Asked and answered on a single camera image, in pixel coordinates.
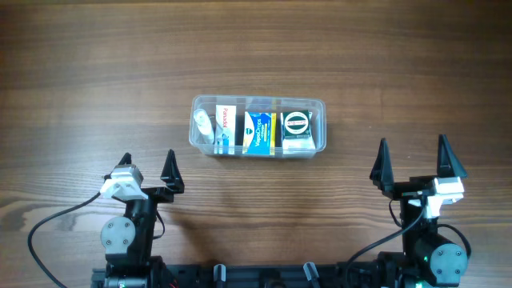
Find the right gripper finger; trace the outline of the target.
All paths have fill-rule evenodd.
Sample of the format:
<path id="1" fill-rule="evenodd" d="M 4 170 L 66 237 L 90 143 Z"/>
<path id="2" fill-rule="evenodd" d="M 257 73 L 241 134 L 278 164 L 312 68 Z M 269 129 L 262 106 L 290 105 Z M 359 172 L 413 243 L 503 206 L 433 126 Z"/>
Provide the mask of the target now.
<path id="1" fill-rule="evenodd" d="M 445 134 L 438 136 L 437 176 L 440 178 L 467 178 L 467 172 L 453 152 Z"/>
<path id="2" fill-rule="evenodd" d="M 392 196 L 394 192 L 394 174 L 387 140 L 382 138 L 378 155 L 370 172 L 370 180 L 383 195 Z"/>

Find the white spray bottle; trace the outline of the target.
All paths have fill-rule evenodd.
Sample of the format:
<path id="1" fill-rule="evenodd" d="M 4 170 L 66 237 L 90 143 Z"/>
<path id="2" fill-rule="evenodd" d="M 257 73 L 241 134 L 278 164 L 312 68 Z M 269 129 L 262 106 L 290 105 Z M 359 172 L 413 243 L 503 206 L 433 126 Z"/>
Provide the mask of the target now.
<path id="1" fill-rule="evenodd" d="M 196 125 L 196 136 L 199 144 L 213 145 L 215 141 L 214 116 L 204 109 L 196 109 L 193 114 Z"/>

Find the white Panadol box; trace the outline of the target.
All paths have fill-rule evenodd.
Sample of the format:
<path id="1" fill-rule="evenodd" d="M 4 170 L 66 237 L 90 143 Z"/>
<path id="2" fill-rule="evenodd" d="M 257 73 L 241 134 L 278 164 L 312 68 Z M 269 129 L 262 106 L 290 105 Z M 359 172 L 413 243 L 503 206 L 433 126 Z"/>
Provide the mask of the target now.
<path id="1" fill-rule="evenodd" d="M 234 154 L 236 145 L 236 106 L 216 105 L 214 152 Z"/>

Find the white pouch packet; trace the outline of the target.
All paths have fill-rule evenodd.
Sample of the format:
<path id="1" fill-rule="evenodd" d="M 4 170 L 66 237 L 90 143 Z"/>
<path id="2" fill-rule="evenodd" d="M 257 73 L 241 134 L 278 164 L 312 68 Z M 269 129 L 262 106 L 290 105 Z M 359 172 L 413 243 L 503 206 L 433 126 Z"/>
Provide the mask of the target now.
<path id="1" fill-rule="evenodd" d="M 315 150 L 312 129 L 309 138 L 284 139 L 282 136 L 282 149 L 284 154 L 297 154 L 304 150 Z"/>

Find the green round-label box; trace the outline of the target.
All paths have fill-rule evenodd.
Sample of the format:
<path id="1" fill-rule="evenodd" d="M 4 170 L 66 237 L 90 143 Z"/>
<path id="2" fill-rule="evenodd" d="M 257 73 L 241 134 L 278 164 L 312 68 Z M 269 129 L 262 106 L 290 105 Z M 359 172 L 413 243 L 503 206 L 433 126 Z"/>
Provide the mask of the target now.
<path id="1" fill-rule="evenodd" d="M 283 138 L 309 138 L 311 136 L 311 116 L 312 113 L 308 110 L 295 110 L 281 113 Z"/>

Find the blue VapoDrops box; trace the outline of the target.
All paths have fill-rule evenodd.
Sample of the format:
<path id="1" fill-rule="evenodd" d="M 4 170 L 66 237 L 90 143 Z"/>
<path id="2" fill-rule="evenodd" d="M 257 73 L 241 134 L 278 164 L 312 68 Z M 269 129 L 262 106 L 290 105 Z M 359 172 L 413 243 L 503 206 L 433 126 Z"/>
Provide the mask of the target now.
<path id="1" fill-rule="evenodd" d="M 245 112 L 242 152 L 256 156 L 274 156 L 276 113 Z"/>

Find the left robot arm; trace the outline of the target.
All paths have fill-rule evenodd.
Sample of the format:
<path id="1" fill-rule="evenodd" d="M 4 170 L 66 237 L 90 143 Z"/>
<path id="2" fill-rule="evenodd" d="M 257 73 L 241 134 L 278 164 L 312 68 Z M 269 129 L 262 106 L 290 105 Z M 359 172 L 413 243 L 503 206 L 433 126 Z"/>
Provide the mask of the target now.
<path id="1" fill-rule="evenodd" d="M 151 254 L 153 241 L 158 238 L 155 223 L 162 219 L 158 204 L 172 203 L 185 189 L 173 150 L 168 151 L 160 179 L 163 186 L 143 188 L 142 173 L 129 153 L 105 176 L 100 195 L 120 201 L 126 208 L 122 216 L 112 218 L 102 228 L 106 268 L 94 272 L 92 287 L 178 286 L 162 257 Z"/>

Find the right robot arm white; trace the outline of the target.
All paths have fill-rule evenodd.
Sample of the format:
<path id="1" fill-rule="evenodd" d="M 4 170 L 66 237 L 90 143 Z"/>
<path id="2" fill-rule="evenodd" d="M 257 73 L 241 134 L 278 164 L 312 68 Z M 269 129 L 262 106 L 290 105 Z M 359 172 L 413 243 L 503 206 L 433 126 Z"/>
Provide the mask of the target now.
<path id="1" fill-rule="evenodd" d="M 462 180 L 467 178 L 463 164 L 453 152 L 447 136 L 438 137 L 435 175 L 411 177 L 396 182 L 387 140 L 380 141 L 370 180 L 382 194 L 400 202 L 403 267 L 400 275 L 426 282 L 432 287 L 458 287 L 471 256 L 470 244 L 460 231 L 462 246 L 440 235 L 438 219 L 443 206 L 464 198 Z"/>

